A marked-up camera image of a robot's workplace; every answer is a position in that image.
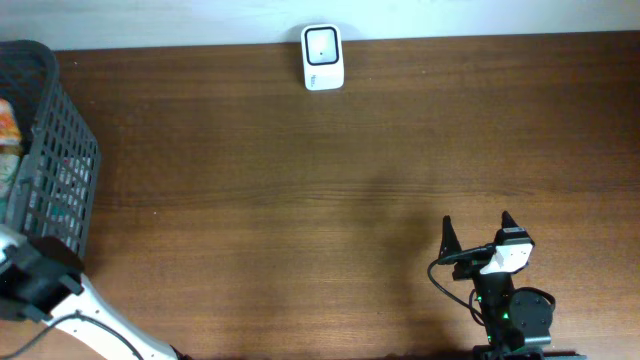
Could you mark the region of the white bamboo print tube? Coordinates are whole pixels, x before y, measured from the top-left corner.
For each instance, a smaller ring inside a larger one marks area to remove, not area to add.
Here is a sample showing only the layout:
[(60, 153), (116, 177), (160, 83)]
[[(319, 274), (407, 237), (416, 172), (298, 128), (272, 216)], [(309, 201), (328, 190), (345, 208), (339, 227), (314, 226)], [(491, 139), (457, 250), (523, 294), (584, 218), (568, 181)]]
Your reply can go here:
[(4, 201), (10, 195), (16, 174), (18, 172), (23, 151), (20, 145), (2, 146), (0, 158), (1, 176), (1, 200)]

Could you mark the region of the orange tissue pack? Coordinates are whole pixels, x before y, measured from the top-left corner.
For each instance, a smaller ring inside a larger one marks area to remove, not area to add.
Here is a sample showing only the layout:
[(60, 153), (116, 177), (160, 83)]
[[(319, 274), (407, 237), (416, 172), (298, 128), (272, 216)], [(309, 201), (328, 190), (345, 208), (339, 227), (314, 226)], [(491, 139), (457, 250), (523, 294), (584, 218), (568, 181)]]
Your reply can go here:
[(0, 145), (19, 146), (22, 142), (22, 134), (11, 104), (0, 100)]

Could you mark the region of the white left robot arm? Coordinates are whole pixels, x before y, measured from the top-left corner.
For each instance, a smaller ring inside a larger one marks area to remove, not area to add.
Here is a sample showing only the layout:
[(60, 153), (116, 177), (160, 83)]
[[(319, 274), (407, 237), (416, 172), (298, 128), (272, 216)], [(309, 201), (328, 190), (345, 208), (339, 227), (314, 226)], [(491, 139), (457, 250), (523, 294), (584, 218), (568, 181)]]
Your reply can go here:
[(28, 237), (1, 227), (1, 318), (46, 328), (5, 359), (15, 359), (61, 330), (106, 359), (186, 359), (112, 308), (84, 273), (79, 256), (52, 236)]

